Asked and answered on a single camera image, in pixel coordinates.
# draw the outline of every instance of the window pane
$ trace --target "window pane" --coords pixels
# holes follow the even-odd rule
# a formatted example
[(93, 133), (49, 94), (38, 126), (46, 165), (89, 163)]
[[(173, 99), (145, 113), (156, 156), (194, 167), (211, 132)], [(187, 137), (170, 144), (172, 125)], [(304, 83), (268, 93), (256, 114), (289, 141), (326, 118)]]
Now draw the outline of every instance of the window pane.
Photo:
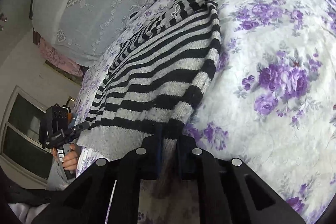
[(52, 154), (33, 145), (10, 127), (6, 130), (2, 153), (30, 172), (48, 179)]
[(8, 121), (29, 138), (39, 142), (40, 121), (44, 112), (17, 95)]

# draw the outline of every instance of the pink cloth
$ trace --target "pink cloth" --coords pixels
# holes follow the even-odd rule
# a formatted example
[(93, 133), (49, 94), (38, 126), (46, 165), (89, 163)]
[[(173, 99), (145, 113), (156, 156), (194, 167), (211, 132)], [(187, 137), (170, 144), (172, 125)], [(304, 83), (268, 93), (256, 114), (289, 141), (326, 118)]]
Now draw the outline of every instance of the pink cloth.
[(67, 58), (66, 56), (58, 53), (47, 41), (42, 37), (38, 44), (41, 55), (48, 60), (51, 64), (60, 68), (72, 75), (82, 77), (83, 72), (80, 70), (80, 65)]

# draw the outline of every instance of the white bedsheet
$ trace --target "white bedsheet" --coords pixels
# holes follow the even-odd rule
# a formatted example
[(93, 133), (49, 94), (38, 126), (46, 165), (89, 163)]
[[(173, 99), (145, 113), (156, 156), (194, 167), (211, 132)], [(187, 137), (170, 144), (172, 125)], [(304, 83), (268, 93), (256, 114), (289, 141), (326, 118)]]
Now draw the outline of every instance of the white bedsheet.
[[(118, 44), (173, 1), (146, 5), (88, 71), (77, 122), (90, 109)], [(336, 191), (336, 2), (218, 2), (221, 63), (185, 133), (215, 157), (244, 160), (306, 223), (315, 223)], [(103, 156), (90, 148), (83, 151), (78, 175)], [(192, 186), (186, 189), (195, 191)], [(145, 196), (149, 198), (148, 192), (142, 193)], [(172, 199), (177, 206), (177, 198)], [(190, 199), (173, 222), (179, 223), (180, 217), (180, 223), (196, 223), (196, 203)], [(163, 210), (140, 202), (139, 223), (159, 223)]]

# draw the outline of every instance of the window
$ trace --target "window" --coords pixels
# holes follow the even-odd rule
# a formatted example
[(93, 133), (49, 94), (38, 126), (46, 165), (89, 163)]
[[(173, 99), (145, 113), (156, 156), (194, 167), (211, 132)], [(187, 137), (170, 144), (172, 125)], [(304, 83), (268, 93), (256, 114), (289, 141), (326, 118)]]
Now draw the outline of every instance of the window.
[(1, 124), (1, 157), (18, 171), (46, 183), (53, 156), (38, 141), (46, 108), (18, 86), (8, 102)]

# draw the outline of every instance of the window frame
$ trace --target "window frame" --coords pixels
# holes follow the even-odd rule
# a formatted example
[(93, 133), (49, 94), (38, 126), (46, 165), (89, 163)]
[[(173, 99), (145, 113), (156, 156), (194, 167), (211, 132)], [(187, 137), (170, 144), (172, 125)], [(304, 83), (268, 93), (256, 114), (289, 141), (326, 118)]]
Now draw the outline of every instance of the window frame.
[(13, 126), (11, 123), (9, 123), (8, 119), (11, 115), (12, 108), (14, 106), (14, 102), (16, 100), (16, 97), (18, 95), (21, 95), (24, 99), (26, 99), (29, 103), (37, 107), (42, 112), (46, 112), (47, 107), (35, 100), (33, 97), (31, 97), (28, 93), (24, 92), (18, 85), (15, 86), (9, 101), (7, 103), (2, 121), (0, 126), (0, 159), (5, 161), (7, 164), (9, 164), (13, 169), (21, 173), (22, 175), (28, 177), (29, 179), (38, 182), (42, 184), (43, 186), (47, 186), (47, 180), (39, 177), (38, 175), (34, 174), (33, 172), (30, 172), (29, 170), (25, 169), (23, 166), (19, 165), (18, 163), (14, 162), (12, 159), (10, 159), (7, 155), (3, 153), (3, 145), (4, 145), (4, 139), (6, 136), (7, 127), (10, 127), (12, 130), (14, 130), (17, 134), (19, 134), (21, 137), (32, 143), (33, 145), (37, 146), (38, 148), (45, 150), (48, 153), (51, 153), (50, 149), (43, 149), (40, 143), (37, 143), (33, 139), (29, 138), (27, 135), (22, 133), (19, 129), (17, 129), (15, 126)]

